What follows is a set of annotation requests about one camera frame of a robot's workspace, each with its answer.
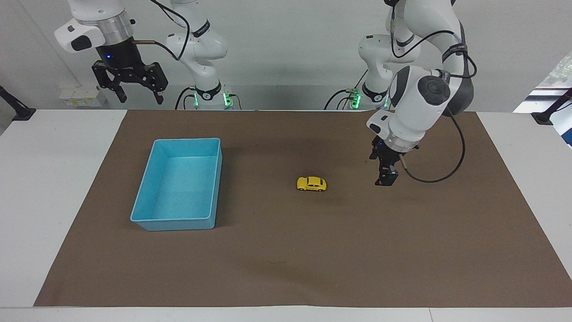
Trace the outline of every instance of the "brown table mat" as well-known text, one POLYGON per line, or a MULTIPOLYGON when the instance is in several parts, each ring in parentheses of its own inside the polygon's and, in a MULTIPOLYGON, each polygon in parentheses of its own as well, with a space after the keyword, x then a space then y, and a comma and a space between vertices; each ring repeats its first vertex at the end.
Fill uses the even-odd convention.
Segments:
MULTIPOLYGON (((459 172, 376 187, 371 112, 129 111, 36 306, 572 307, 572 281, 474 113, 459 172), (155 139, 219 137, 216 227, 129 220, 155 139), (323 193, 297 191, 322 176, 323 193)), ((460 154, 442 118, 406 156, 423 178, 460 154)))

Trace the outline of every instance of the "light blue tray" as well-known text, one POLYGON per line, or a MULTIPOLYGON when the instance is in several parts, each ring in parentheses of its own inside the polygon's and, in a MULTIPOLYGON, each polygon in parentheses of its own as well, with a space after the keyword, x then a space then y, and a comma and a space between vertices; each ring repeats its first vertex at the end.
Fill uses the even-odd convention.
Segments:
POLYGON ((218 138, 156 140, 131 221, 150 231, 213 228, 222 162, 218 138))

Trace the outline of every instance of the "yellow toy car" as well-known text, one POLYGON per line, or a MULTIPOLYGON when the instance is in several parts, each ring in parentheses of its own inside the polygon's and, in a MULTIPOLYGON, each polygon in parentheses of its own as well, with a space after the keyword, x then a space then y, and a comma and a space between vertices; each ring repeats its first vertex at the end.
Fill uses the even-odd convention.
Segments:
POLYGON ((325 180, 317 176, 301 176, 298 178, 296 188, 300 191, 325 191, 326 190, 325 180))

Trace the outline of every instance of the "white tabletop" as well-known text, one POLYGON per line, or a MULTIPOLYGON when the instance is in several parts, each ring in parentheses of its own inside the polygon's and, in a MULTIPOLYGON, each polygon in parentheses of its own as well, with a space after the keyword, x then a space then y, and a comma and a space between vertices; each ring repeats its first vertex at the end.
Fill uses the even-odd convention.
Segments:
MULTIPOLYGON (((125 111, 40 110, 0 136, 0 320, 572 320, 572 308, 30 308, 124 116, 125 111)), ((554 128, 536 125, 529 115, 479 117, 572 276, 572 150, 554 128)))

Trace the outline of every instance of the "car roof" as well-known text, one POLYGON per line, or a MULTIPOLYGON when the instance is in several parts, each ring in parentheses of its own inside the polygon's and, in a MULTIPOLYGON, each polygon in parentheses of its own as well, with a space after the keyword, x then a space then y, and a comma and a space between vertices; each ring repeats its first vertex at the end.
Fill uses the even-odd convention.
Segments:
POLYGON ((319 185, 320 184, 320 178, 318 178, 316 176, 309 176, 308 177, 308 184, 319 185))

